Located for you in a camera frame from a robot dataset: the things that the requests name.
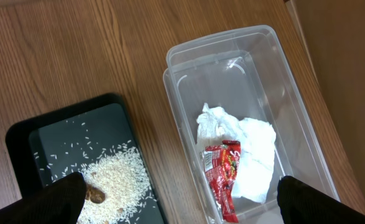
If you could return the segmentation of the large white tissue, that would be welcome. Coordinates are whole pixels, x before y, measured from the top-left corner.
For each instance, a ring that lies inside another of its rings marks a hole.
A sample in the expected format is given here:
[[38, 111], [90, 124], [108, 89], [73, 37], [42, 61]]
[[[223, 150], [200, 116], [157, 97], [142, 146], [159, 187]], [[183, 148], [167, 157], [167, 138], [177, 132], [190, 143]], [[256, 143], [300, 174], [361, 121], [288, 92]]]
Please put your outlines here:
[[203, 105], [196, 122], [196, 150], [220, 145], [223, 140], [241, 143], [237, 178], [231, 195], [256, 203], [265, 203], [274, 172], [276, 133], [268, 122], [254, 118], [242, 120], [228, 114], [222, 107]]

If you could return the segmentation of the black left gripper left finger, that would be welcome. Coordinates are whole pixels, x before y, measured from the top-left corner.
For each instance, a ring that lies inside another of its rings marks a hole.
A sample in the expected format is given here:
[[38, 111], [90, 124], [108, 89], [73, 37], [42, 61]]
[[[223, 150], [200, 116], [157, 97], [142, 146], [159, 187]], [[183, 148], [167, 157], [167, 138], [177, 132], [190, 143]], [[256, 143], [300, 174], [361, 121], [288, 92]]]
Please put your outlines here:
[[86, 182], [74, 172], [35, 194], [0, 209], [0, 223], [76, 223], [86, 196]]

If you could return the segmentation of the red snack wrapper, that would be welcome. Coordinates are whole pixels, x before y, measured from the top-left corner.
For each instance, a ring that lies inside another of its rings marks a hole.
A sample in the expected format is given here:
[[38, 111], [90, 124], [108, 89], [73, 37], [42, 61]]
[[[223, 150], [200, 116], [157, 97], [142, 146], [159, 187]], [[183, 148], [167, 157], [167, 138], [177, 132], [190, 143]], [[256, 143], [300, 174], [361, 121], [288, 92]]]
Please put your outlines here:
[[239, 141], [224, 140], [221, 145], [207, 146], [203, 151], [206, 179], [221, 210], [222, 219], [229, 223], [238, 222], [231, 192], [238, 174], [240, 157]]

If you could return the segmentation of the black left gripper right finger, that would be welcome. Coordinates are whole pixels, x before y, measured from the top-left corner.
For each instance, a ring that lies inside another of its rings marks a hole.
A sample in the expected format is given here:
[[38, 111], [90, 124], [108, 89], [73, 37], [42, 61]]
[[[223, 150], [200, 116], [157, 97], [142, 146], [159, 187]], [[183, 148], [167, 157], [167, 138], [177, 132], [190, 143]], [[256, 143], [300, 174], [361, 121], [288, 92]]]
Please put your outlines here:
[[365, 224], [365, 215], [286, 175], [277, 186], [285, 224]]

